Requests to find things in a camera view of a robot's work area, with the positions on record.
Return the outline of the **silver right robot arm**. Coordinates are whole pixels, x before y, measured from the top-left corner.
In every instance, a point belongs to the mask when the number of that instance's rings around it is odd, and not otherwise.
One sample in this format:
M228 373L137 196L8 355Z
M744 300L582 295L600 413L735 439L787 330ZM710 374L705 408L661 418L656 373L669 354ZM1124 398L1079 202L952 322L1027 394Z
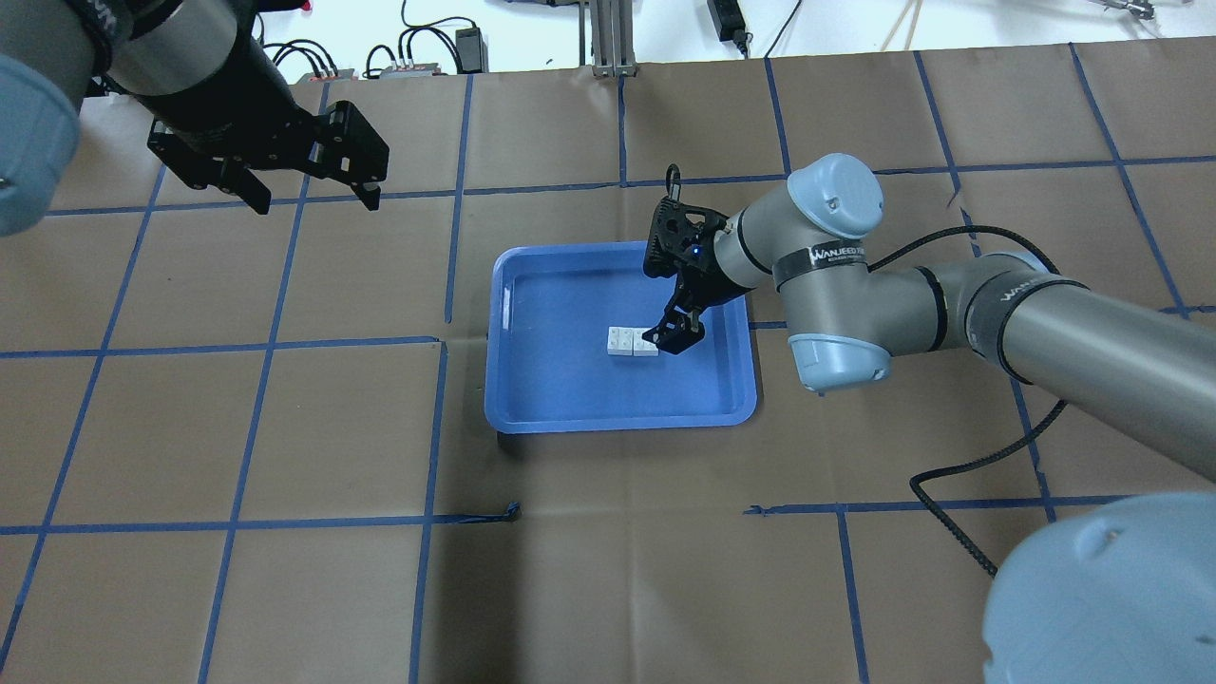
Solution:
M726 215L685 203L669 166L643 271L674 293L646 338L679 354L705 313L771 282L804 389L876 385L893 359L967 348L1055 407L1000 452L910 480L925 510L992 584L984 610L987 683L1211 683L1215 673L1214 494L1104 503L1047 525L995 562L925 492L927 482L1000 462L1076 407L1141 445L1214 478L1211 329L1064 276L1029 239L987 253L886 273L865 237L884 214L876 174L846 153L790 173Z

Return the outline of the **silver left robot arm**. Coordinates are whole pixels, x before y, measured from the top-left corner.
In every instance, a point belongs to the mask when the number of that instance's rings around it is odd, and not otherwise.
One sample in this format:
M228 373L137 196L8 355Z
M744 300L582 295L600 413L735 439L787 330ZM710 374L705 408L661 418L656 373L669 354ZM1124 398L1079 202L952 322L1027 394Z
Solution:
M355 103L320 114L295 102L253 33L257 15L298 1L5 1L1 9L1 230L26 231L80 142L88 86L105 78L152 117L150 151L191 189L258 214L259 172L343 183L381 206L390 147Z

